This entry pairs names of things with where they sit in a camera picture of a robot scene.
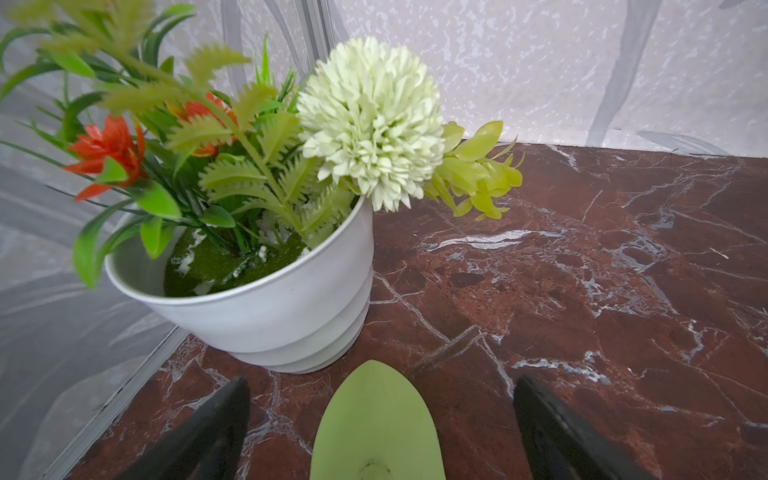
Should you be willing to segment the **potted artificial flower plant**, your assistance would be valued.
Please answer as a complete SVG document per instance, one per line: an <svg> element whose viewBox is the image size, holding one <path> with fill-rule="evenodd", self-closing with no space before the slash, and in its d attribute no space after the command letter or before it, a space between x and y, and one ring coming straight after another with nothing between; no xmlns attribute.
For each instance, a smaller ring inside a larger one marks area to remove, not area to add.
<svg viewBox="0 0 768 480"><path fill-rule="evenodd" d="M103 277L207 345L251 365L310 373L343 356L369 310L372 216L415 199L498 220L523 181L504 125L467 135L444 120L437 82L404 46L335 46L304 80L263 57L234 94L220 71L251 58L223 43L162 56L191 4L21 1L3 47L40 39L8 96L52 72L93 82L61 98L56 133L77 200L115 192L72 246L88 287ZM182 73L176 64L184 67Z"/></svg>

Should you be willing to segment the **green garden trowel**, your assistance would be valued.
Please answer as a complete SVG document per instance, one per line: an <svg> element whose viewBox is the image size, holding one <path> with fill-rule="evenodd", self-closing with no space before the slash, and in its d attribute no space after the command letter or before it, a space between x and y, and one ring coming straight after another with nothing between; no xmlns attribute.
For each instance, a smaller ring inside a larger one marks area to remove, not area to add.
<svg viewBox="0 0 768 480"><path fill-rule="evenodd" d="M313 445L311 479L444 479L439 438L413 384L369 360L339 386Z"/></svg>

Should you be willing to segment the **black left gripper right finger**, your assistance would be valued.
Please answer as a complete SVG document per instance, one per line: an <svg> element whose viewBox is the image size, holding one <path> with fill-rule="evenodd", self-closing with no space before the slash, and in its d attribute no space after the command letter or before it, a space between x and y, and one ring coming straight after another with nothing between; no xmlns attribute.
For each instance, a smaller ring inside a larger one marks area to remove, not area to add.
<svg viewBox="0 0 768 480"><path fill-rule="evenodd" d="M537 379L518 379L513 405L534 479L654 477Z"/></svg>

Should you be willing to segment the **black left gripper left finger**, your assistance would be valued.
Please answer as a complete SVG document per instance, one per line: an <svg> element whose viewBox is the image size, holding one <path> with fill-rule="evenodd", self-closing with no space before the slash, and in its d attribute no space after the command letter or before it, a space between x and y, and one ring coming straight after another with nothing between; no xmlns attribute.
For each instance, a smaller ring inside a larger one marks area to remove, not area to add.
<svg viewBox="0 0 768 480"><path fill-rule="evenodd" d="M183 424L139 457L120 479L233 479L250 412L247 381L219 389Z"/></svg>

